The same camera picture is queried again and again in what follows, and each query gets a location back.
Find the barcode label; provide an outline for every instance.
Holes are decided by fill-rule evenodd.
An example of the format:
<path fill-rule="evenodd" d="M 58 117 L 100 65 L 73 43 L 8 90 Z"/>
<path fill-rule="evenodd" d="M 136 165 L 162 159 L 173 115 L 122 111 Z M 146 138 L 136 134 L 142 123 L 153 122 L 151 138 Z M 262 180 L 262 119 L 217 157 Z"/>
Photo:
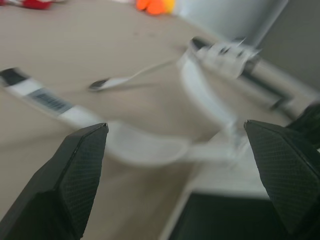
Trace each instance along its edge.
<path fill-rule="evenodd" d="M 32 98 L 43 107 L 46 107 L 47 109 L 50 109 L 58 114 L 63 114 L 73 107 L 71 103 L 58 98 L 44 88 L 30 93 L 28 97 Z"/>

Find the red object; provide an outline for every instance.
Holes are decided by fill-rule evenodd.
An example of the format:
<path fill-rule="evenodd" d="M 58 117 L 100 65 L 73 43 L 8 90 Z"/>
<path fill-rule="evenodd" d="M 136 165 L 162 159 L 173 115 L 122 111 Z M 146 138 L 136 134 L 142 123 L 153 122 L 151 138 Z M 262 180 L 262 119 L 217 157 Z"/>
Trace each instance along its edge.
<path fill-rule="evenodd" d="M 48 9 L 50 8 L 52 1 L 41 1 L 41 0 L 23 0 L 21 6 L 28 9 Z"/>

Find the white wall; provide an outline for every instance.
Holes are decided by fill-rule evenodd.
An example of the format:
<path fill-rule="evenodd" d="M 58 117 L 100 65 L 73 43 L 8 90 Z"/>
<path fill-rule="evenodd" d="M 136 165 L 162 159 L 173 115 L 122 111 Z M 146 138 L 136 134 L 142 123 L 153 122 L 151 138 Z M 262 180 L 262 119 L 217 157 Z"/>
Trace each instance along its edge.
<path fill-rule="evenodd" d="M 218 37 L 252 37 L 276 1 L 180 0 L 180 15 Z"/>

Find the orange toy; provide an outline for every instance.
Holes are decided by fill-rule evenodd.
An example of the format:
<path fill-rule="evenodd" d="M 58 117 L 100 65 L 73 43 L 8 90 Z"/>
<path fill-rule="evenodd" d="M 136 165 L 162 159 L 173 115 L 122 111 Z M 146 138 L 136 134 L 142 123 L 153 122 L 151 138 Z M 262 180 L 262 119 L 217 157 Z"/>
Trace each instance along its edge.
<path fill-rule="evenodd" d="M 171 13 L 175 0 L 136 0 L 136 8 L 150 15 Z"/>

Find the gray wall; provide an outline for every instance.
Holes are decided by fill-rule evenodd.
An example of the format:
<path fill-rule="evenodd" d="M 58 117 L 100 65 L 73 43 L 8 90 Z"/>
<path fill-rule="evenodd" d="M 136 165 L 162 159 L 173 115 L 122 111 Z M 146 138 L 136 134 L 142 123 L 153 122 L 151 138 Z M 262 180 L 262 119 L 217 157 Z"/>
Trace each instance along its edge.
<path fill-rule="evenodd" d="M 320 90 L 320 0 L 290 0 L 259 47 L 263 58 Z"/>
<path fill-rule="evenodd" d="M 276 1 L 180 0 L 180 15 L 218 37 L 251 39 Z"/>

